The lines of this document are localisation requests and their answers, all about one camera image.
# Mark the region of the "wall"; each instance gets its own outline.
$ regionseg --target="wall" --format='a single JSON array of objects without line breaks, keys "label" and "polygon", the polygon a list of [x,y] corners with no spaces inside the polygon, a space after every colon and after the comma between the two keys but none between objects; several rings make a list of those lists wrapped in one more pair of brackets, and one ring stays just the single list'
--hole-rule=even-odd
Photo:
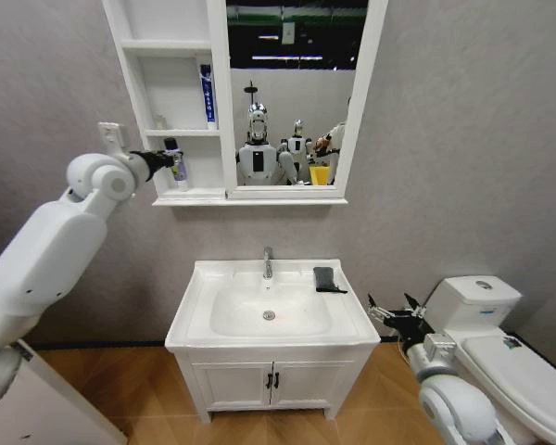
[{"label": "wall", "polygon": [[[100,3],[0,2],[0,250],[61,193],[70,159],[102,150],[102,120],[139,147]],[[445,276],[497,274],[525,295],[506,327],[556,361],[556,0],[390,2],[345,207],[154,198],[149,184],[111,217],[31,341],[164,338],[194,260],[270,244],[341,258],[357,294],[386,307]]]},{"label": "wall", "polygon": [[345,121],[355,72],[232,69],[235,147],[240,148],[247,140],[247,109],[251,99],[243,88],[249,85],[249,80],[259,89],[254,100],[268,109],[268,141],[278,146],[283,138],[293,135],[297,119],[304,121],[303,135],[313,141]]}]

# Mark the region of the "mirror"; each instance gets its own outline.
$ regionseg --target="mirror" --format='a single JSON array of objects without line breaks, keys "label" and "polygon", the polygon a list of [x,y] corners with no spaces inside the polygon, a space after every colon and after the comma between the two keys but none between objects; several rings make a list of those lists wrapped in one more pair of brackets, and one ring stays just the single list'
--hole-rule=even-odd
[{"label": "mirror", "polygon": [[227,0],[238,185],[331,185],[367,0]]}]

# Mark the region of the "wooden floor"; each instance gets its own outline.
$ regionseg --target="wooden floor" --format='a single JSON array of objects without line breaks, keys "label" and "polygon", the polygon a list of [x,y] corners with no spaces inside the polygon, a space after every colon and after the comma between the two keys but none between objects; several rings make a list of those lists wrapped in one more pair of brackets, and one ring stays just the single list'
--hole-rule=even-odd
[{"label": "wooden floor", "polygon": [[200,424],[163,348],[46,350],[40,354],[129,438],[131,445],[442,444],[417,401],[397,345],[379,345],[335,421],[322,411],[218,413]]}]

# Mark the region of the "sink countertop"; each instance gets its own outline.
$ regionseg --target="sink countertop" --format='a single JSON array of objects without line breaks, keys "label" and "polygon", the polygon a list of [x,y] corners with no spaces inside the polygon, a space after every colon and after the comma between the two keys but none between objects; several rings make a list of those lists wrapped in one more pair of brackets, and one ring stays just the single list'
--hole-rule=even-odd
[{"label": "sink countertop", "polygon": [[[332,267],[335,284],[347,294],[316,292],[316,266]],[[196,261],[165,346],[335,346],[380,341],[339,260],[272,260],[270,281],[263,279],[263,270],[262,260]],[[265,311],[272,311],[275,318],[264,320]]]}]

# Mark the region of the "white wall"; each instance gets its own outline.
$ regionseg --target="white wall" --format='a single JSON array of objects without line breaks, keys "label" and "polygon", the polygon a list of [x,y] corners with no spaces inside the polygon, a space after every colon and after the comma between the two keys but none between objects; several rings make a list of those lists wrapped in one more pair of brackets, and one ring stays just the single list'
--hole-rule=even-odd
[{"label": "white wall", "polygon": [[278,146],[293,135],[293,123],[305,122],[305,137],[315,141],[348,114],[353,70],[231,70],[234,141],[238,149],[247,138],[250,95],[243,88],[253,81],[258,100],[268,109],[268,142]]}]

